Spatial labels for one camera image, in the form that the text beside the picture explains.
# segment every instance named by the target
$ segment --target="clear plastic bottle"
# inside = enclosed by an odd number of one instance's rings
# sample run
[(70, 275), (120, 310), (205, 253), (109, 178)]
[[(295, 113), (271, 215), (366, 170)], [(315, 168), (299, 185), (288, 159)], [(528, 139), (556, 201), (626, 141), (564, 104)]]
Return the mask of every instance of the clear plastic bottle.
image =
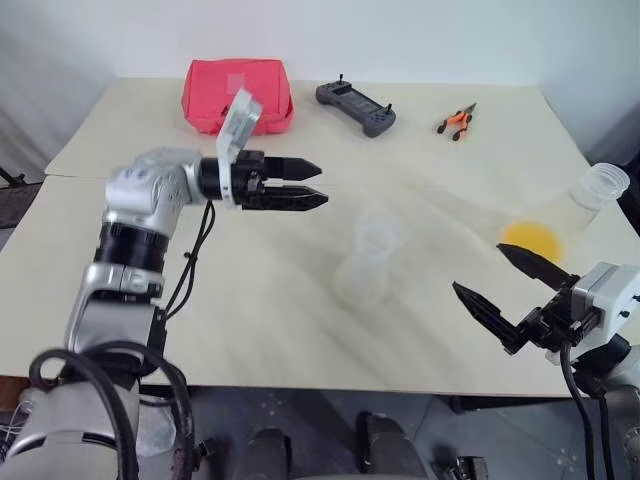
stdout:
[(620, 168), (608, 163), (594, 165), (572, 188), (515, 218), (502, 231), (501, 241), (527, 248), (554, 263), (562, 262), (575, 237), (628, 187), (629, 177)]
[(334, 291), (347, 306), (367, 308), (384, 297), (389, 288), (389, 266), (402, 244), (402, 233), (386, 210), (369, 211), (356, 220), (351, 252), (338, 268)]

